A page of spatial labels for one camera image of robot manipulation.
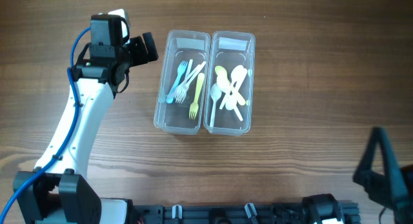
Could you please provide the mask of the light blue plastic fork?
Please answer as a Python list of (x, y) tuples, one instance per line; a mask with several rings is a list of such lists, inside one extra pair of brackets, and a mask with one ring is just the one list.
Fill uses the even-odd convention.
[(179, 84), (179, 82), (180, 82), (181, 76), (182, 76), (182, 75), (185, 73), (185, 71), (186, 71), (187, 65), (188, 65), (188, 62), (187, 62), (187, 61), (182, 61), (182, 62), (179, 64), (178, 68), (177, 68), (177, 77), (176, 77), (176, 79), (175, 79), (175, 81), (174, 81), (174, 84), (172, 85), (172, 87), (171, 87), (171, 89), (170, 89), (170, 92), (168, 93), (168, 95), (167, 95), (167, 97), (166, 97), (166, 102), (167, 102), (168, 104), (171, 104), (171, 103), (173, 102), (173, 100), (174, 100), (174, 95), (173, 95), (172, 93), (173, 93), (173, 92), (175, 91), (175, 89), (177, 88), (177, 86), (178, 86), (178, 84)]

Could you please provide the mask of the white fork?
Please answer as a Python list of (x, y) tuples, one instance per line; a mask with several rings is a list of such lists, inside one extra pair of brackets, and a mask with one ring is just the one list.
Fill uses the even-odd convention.
[(179, 88), (178, 88), (179, 90), (178, 90), (178, 94), (176, 96), (176, 103), (180, 103), (180, 99), (181, 99), (181, 96), (182, 96), (182, 93), (183, 93), (184, 84), (186, 83), (187, 79), (189, 79), (189, 74), (190, 74), (190, 71), (192, 69), (192, 63), (193, 63), (193, 59), (190, 59), (189, 62), (188, 62), (187, 69), (186, 69), (185, 78), (184, 78), (183, 82), (179, 85)]
[(200, 71), (203, 69), (203, 67), (206, 65), (206, 62), (202, 62), (201, 64), (197, 65), (195, 67), (195, 69), (189, 74), (189, 79), (187, 79), (186, 83), (184, 84), (183, 87), (183, 93), (180, 99), (180, 103), (182, 103), (185, 98), (186, 98), (186, 93), (189, 89), (189, 86), (191, 84), (191, 82), (195, 79), (195, 77), (198, 75), (198, 73), (200, 73)]

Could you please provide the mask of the white fork angled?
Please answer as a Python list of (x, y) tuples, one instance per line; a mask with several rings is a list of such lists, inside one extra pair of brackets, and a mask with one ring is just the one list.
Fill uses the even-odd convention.
[(167, 95), (167, 98), (173, 98), (174, 97), (177, 100), (178, 97), (181, 96), (181, 94), (184, 91), (188, 90), (189, 84), (198, 75), (198, 73), (200, 73), (200, 71), (203, 69), (205, 64), (206, 64), (206, 62), (204, 61), (200, 65), (197, 65), (195, 67), (195, 69), (193, 69), (193, 71), (191, 71), (191, 73), (189, 73), (189, 78), (184, 79), (184, 81), (180, 85), (178, 85), (177, 88), (171, 94)]

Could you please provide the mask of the yellow plastic fork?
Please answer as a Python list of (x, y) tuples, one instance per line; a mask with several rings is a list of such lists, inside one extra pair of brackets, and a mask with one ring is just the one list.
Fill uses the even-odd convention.
[(200, 73), (197, 76), (197, 83), (196, 83), (196, 91), (195, 91), (195, 94), (194, 94), (194, 100), (190, 105), (190, 110), (189, 110), (189, 118), (190, 119), (195, 119), (197, 117), (197, 113), (198, 113), (198, 110), (199, 110), (198, 101), (199, 101), (199, 97), (200, 97), (200, 94), (201, 94), (201, 90), (202, 90), (202, 87), (203, 87), (204, 80), (205, 80), (205, 74)]

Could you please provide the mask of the white slim spoon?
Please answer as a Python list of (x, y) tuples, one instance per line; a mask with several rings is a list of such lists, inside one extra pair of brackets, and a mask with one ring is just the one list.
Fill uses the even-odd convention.
[(211, 117), (210, 117), (210, 127), (214, 126), (214, 120), (215, 120), (215, 113), (216, 113), (216, 103), (218, 99), (221, 97), (222, 91), (218, 87), (217, 83), (213, 84), (211, 91), (210, 91), (210, 97), (212, 98), (212, 111), (211, 111)]

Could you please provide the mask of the yellow plastic spoon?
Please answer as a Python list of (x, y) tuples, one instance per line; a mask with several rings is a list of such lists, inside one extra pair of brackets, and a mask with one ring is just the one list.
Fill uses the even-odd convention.
[[(222, 92), (224, 93), (227, 92), (230, 86), (230, 81), (228, 80), (228, 77), (227, 77), (227, 70), (223, 66), (215, 66), (214, 70), (217, 75), (217, 81), (216, 81), (217, 86)], [(237, 93), (236, 97), (237, 97), (237, 102), (241, 106), (246, 104), (244, 97), (240, 93)]]

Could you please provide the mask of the white plastic spoon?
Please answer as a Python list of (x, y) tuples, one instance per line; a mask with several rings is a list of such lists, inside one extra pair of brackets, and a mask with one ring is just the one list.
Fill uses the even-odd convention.
[(227, 99), (230, 97), (230, 93), (235, 95), (235, 100), (238, 101), (240, 94), (238, 92), (240, 86), (242, 85), (245, 77), (247, 75), (247, 69), (242, 65), (236, 66), (231, 72), (231, 83), (228, 82), (226, 77), (222, 75), (217, 77), (218, 87), (225, 92), (225, 96), (220, 104), (220, 109), (222, 109), (227, 102)]
[(238, 119), (240, 121), (242, 121), (243, 116), (241, 115), (241, 113), (240, 113), (240, 111), (239, 111), (239, 109), (236, 105), (236, 101), (237, 101), (236, 98), (234, 96), (230, 95), (231, 90), (232, 90), (232, 85), (230, 84), (229, 89), (228, 89), (227, 92), (225, 92), (224, 98), (223, 98), (223, 100), (220, 104), (220, 109), (225, 107), (227, 110), (233, 110), (236, 113)]

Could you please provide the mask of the white wide-handle spoon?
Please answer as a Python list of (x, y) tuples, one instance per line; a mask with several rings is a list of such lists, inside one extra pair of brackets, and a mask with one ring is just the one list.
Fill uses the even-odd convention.
[(232, 90), (230, 95), (234, 96), (237, 100), (236, 94), (239, 93), (242, 83), (247, 75), (247, 69), (243, 65), (236, 66), (231, 72), (231, 85)]

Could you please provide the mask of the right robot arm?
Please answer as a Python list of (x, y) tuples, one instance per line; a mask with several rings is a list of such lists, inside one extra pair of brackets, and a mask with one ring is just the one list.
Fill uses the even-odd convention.
[[(395, 223), (412, 223), (412, 165), (400, 167), (384, 128), (372, 128), (353, 182), (368, 198), (390, 209)], [(359, 223), (355, 208), (338, 203), (330, 194), (303, 198), (304, 223)]]

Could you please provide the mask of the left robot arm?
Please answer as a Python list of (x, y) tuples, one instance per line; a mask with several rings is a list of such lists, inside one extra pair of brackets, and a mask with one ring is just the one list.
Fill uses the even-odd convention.
[(124, 10), (91, 17), (91, 40), (71, 55), (70, 91), (54, 136), (30, 172), (17, 173), (10, 198), (26, 223), (141, 223), (129, 199), (100, 198), (87, 181), (99, 126), (129, 84), (133, 66), (156, 61), (151, 33), (130, 37)]

